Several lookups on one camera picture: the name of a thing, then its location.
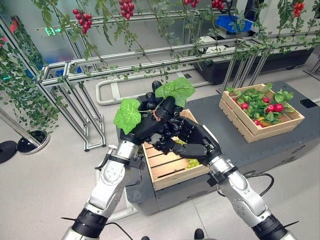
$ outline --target shoe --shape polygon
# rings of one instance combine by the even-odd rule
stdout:
[[[194,232],[195,240],[204,239],[204,238],[205,238],[205,234],[204,234],[204,231],[202,231],[202,229],[198,228],[197,230],[195,230]]]

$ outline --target blue basket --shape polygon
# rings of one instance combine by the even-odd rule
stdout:
[[[215,24],[226,29],[229,33],[236,33],[236,29],[234,29],[234,26],[231,25],[233,20],[230,18],[230,16],[225,15],[225,16],[219,16],[218,19],[215,21]],[[238,29],[238,32],[249,32],[250,28],[252,26],[253,22],[248,21],[247,19],[245,20],[244,28],[242,30]]]

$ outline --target green exit sign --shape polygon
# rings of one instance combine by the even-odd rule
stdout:
[[[40,33],[41,37],[52,37],[61,34],[59,26],[40,27],[36,28],[36,30]]]

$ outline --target gray floor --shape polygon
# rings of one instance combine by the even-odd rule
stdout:
[[[320,82],[302,72],[316,60],[311,55],[305,66],[290,71],[263,74],[257,83],[285,81],[310,99],[320,97]],[[192,81],[202,77],[191,71]],[[95,84],[86,83],[92,96]],[[197,88],[193,99],[217,94],[221,86]],[[145,93],[151,81],[139,80],[119,85],[122,96]],[[103,100],[111,99],[105,87]],[[105,117],[107,143],[117,144],[113,118],[119,105],[98,106]],[[106,149],[83,151],[82,140],[60,118],[60,127],[51,135],[49,145],[33,155],[17,153],[0,165],[0,239],[56,240],[72,223],[60,217],[76,217],[95,185],[94,167]],[[0,142],[18,141],[19,136],[0,121]],[[263,197],[283,224],[299,223],[290,229],[300,240],[320,239],[320,147],[304,157],[268,171],[275,177],[274,187]],[[269,179],[250,179],[257,192]],[[255,240],[253,232],[233,212],[230,203],[216,192],[200,196],[152,216],[140,213],[116,221],[134,240],[147,235],[151,240],[190,239],[196,228],[218,240]],[[122,240],[126,236],[115,226],[108,226],[101,240]]]

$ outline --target gray platform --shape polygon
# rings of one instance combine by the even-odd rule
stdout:
[[[274,91],[283,89],[294,92],[290,104],[305,119],[291,132],[248,143],[219,108],[219,95],[200,98],[187,103],[194,117],[206,125],[216,136],[222,152],[239,167],[242,173],[253,171],[261,173],[280,164],[294,161],[310,151],[320,138],[320,107],[307,108],[300,100],[307,99],[284,82],[273,83]],[[141,213],[151,215],[171,208],[194,197],[215,190],[207,184],[208,175],[201,175],[190,180],[154,191],[149,170],[141,171],[142,181],[127,187],[127,198]],[[136,172],[135,180],[140,179]]]

